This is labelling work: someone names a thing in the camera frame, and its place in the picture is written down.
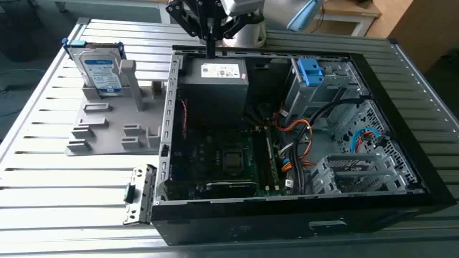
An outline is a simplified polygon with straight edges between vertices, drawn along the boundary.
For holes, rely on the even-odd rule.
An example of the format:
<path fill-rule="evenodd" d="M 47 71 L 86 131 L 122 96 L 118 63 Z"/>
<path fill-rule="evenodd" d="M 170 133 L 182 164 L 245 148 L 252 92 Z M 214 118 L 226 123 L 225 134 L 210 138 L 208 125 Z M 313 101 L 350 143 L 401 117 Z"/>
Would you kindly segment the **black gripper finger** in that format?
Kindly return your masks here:
<path fill-rule="evenodd" d="M 212 58 L 214 58 L 216 42 L 222 39 L 230 39 L 245 25 L 261 22 L 262 18 L 254 14 L 254 10 L 242 12 L 214 10 L 212 19 Z"/>
<path fill-rule="evenodd" d="M 208 22 L 197 21 L 196 1 L 168 1 L 165 11 L 192 37 L 205 41 L 205 57 L 212 57 L 212 31 Z"/>

